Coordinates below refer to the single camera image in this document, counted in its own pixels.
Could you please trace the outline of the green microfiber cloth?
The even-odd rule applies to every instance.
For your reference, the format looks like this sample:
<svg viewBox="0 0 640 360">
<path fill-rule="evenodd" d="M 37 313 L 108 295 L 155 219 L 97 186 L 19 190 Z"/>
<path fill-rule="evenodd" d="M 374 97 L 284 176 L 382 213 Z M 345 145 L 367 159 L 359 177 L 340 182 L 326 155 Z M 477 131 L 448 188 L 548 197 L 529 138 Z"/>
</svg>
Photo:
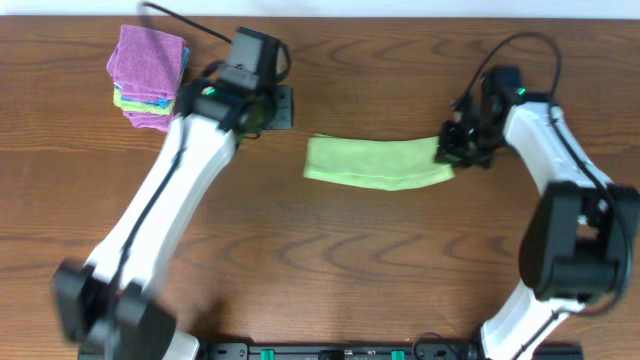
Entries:
<svg viewBox="0 0 640 360">
<path fill-rule="evenodd" d="M 307 145 L 304 176 L 359 188 L 401 191 L 448 181 L 453 168 L 435 161 L 436 137 L 375 141 L 316 134 Z"/>
</svg>

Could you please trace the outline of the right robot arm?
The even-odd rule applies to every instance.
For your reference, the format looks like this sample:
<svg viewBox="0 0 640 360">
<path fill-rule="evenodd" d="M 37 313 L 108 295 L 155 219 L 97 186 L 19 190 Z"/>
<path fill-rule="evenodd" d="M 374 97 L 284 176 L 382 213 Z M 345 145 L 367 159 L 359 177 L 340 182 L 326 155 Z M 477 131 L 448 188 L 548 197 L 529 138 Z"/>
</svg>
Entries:
<svg viewBox="0 0 640 360">
<path fill-rule="evenodd" d="M 484 359 L 530 359 L 570 316 L 597 316 L 632 275 L 639 216 L 636 189 L 615 184 L 571 134 L 559 104 L 525 89 L 492 90 L 475 106 L 465 94 L 444 122 L 435 160 L 488 168 L 501 147 L 524 162 L 540 200 L 519 250 L 518 285 L 479 330 Z"/>
</svg>

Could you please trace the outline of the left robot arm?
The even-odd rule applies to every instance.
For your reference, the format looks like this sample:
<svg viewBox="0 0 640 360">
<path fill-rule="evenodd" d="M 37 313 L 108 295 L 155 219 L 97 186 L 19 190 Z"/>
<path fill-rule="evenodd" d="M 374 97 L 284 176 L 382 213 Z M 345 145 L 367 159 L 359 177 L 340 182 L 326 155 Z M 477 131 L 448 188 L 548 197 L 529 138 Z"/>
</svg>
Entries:
<svg viewBox="0 0 640 360">
<path fill-rule="evenodd" d="M 293 126 L 293 90 L 238 97 L 197 81 L 179 98 L 163 147 L 124 214 L 83 266 L 63 262 L 52 288 L 80 359 L 205 359 L 158 301 L 187 225 L 242 138 Z"/>
</svg>

